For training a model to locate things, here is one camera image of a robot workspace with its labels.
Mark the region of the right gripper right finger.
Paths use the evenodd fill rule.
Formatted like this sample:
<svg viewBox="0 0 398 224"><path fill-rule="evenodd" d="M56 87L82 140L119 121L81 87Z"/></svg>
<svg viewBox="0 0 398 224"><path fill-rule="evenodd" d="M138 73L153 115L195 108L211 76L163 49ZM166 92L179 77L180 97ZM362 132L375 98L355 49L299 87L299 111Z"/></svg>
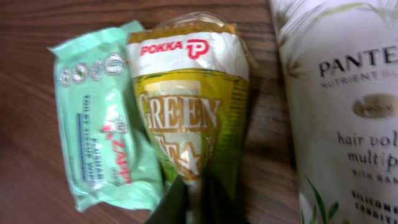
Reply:
<svg viewBox="0 0 398 224"><path fill-rule="evenodd" d="M204 224L249 224L217 176L207 170L203 174L201 222Z"/></svg>

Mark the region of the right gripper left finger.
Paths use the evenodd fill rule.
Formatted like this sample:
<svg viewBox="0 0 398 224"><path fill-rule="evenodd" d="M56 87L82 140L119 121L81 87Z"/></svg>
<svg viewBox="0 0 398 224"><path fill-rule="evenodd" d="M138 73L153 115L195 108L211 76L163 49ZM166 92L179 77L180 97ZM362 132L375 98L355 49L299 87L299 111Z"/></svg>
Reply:
<svg viewBox="0 0 398 224"><path fill-rule="evenodd" d="M187 185L178 176L144 224L186 224L187 208Z"/></svg>

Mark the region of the teal snack packet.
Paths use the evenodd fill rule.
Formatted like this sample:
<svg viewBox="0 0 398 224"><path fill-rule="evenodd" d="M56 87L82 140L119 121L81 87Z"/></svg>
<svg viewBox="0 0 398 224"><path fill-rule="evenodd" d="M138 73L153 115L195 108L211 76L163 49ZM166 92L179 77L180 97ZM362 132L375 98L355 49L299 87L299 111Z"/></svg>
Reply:
<svg viewBox="0 0 398 224"><path fill-rule="evenodd" d="M128 35L142 30L131 21L50 48L65 172L80 212L101 202L155 210L162 198L126 55Z"/></svg>

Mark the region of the green drink carton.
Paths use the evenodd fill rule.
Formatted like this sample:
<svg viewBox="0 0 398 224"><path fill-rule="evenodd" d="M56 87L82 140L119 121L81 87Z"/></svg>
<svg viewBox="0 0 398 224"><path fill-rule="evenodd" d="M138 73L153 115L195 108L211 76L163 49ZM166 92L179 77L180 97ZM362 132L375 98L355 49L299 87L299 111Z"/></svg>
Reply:
<svg viewBox="0 0 398 224"><path fill-rule="evenodd" d="M235 195L249 95L249 60L236 24L192 12L129 35L137 107L164 181L198 190L205 169Z"/></svg>

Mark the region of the white cosmetic tube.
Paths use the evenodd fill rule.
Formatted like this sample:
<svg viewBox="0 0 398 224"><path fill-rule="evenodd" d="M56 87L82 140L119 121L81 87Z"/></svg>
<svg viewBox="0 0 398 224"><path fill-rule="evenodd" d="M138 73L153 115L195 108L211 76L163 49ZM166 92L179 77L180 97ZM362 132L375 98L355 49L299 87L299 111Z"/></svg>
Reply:
<svg viewBox="0 0 398 224"><path fill-rule="evenodd" d="M302 223L397 224L397 1L271 0Z"/></svg>

